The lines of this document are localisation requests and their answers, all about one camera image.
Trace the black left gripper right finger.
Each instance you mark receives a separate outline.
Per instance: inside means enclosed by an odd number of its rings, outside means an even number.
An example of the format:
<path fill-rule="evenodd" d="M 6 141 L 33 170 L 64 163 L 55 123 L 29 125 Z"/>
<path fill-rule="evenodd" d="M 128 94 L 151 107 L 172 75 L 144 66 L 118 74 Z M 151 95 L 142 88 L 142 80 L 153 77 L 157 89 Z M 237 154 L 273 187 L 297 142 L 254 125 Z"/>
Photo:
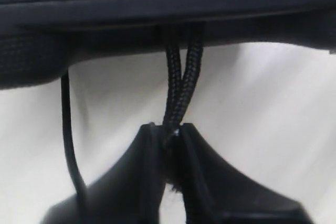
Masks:
<path fill-rule="evenodd" d="M 193 124 L 171 141 L 173 184 L 186 223 L 306 223 L 300 203 L 250 179 L 226 162 Z"/>

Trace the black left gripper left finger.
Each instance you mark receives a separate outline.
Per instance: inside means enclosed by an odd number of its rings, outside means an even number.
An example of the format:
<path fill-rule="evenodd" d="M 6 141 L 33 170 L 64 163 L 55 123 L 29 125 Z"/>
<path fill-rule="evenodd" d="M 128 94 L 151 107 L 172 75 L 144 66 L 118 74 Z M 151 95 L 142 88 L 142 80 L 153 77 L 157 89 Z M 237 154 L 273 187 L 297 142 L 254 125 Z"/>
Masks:
<path fill-rule="evenodd" d="M 43 223 L 159 223 L 165 188 L 161 128 L 142 125 L 122 157 L 86 191 L 86 207 L 75 196 L 51 207 Z"/>

